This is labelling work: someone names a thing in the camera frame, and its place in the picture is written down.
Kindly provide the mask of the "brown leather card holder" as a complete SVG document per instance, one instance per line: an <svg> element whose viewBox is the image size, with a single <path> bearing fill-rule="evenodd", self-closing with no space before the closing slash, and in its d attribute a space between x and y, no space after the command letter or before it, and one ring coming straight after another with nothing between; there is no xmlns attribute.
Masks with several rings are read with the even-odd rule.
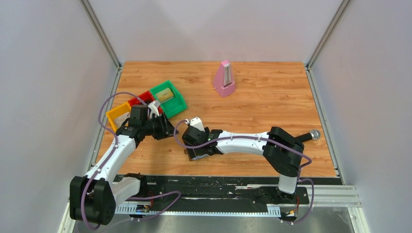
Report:
<svg viewBox="0 0 412 233"><path fill-rule="evenodd" d="M184 153L188 156L189 161L199 160L214 154L213 150L204 148L184 149Z"/></svg>

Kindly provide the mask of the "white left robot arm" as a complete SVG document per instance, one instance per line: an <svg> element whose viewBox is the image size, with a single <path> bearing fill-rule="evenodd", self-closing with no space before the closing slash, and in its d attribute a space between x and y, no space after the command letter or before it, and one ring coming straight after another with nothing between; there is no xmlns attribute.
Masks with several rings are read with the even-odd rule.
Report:
<svg viewBox="0 0 412 233"><path fill-rule="evenodd" d="M174 126L164 113L153 107L135 105L114 134L111 146L101 160L84 176L75 176L69 187L71 219L107 225L124 201L148 193L147 178L128 173L113 183L125 160L147 136L161 140L173 136Z"/></svg>

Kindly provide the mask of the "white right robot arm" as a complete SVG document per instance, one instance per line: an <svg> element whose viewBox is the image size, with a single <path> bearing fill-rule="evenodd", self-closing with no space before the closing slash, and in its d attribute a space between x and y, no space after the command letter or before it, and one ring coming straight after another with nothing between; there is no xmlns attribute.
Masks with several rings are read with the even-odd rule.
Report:
<svg viewBox="0 0 412 233"><path fill-rule="evenodd" d="M294 194L299 175L304 142L312 134L292 136L280 127L262 133L232 133L223 130L199 130L188 127L182 135L189 158L197 160L215 154L247 153L263 156L279 173L278 190Z"/></svg>

